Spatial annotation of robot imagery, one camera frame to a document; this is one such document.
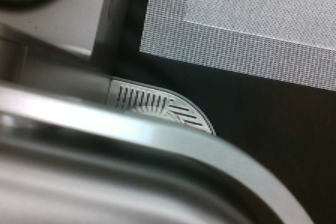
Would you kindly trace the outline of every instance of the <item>perforated mesh panel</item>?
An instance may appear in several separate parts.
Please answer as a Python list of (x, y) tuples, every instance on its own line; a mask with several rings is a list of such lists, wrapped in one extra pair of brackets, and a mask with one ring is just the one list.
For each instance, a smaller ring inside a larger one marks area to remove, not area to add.
[(141, 51), (336, 90), (331, 0), (150, 0)]

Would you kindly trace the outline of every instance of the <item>gray mesh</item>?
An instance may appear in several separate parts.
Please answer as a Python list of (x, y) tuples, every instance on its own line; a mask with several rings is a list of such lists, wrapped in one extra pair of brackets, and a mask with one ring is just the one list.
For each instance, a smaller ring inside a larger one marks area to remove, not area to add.
[(150, 0), (141, 52), (336, 90), (333, 0)]

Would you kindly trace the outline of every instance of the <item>curved metal edge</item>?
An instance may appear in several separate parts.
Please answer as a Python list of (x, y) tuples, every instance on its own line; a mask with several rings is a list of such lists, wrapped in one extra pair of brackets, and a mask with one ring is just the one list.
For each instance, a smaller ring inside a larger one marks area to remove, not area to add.
[(3, 82), (0, 111), (198, 160), (246, 186), (285, 224), (313, 223), (274, 175), (246, 153), (213, 136), (171, 123), (139, 120), (99, 107), (37, 95)]
[(193, 102), (192, 102), (192, 101), (190, 101), (181, 94), (178, 94), (177, 92), (174, 92), (174, 91), (171, 91), (171, 90), (168, 90), (168, 89), (165, 89), (165, 88), (160, 88), (160, 87), (157, 87), (157, 86), (151, 86), (151, 85), (144, 84), (144, 83), (141, 83), (141, 82), (130, 81), (130, 80), (123, 79), (123, 78), (118, 78), (118, 77), (115, 77), (115, 76), (112, 77), (112, 80), (118, 80), (118, 81), (127, 82), (127, 83), (130, 83), (130, 84), (144, 86), (144, 87), (147, 87), (147, 88), (156, 89), (156, 90), (159, 90), (159, 91), (162, 91), (162, 92), (166, 92), (168, 94), (172, 94), (172, 95), (174, 95), (175, 97), (178, 97), (183, 101), (186, 101), (186, 103), (190, 104), (190, 106), (195, 108), (195, 110), (196, 110), (198, 113), (201, 114), (202, 119), (205, 120), (207, 125), (208, 125), (208, 127), (210, 127), (211, 134), (216, 136), (216, 131), (214, 131), (211, 122), (210, 122), (210, 120), (208, 120), (208, 118), (207, 118), (207, 115), (204, 114), (202, 110), (201, 110), (199, 107), (195, 105), (195, 103), (193, 103)]

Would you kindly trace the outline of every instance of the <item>black surface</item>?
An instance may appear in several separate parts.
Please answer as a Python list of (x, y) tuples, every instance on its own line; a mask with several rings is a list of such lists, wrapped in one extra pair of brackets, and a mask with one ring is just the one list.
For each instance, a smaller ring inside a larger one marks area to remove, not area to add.
[(217, 136), (265, 165), (318, 224), (336, 223), (336, 93), (139, 53), (147, 0), (132, 0), (114, 75), (168, 88)]
[(51, 0), (0, 0), (0, 7), (9, 8), (30, 8), (36, 7), (36, 5), (45, 4)]

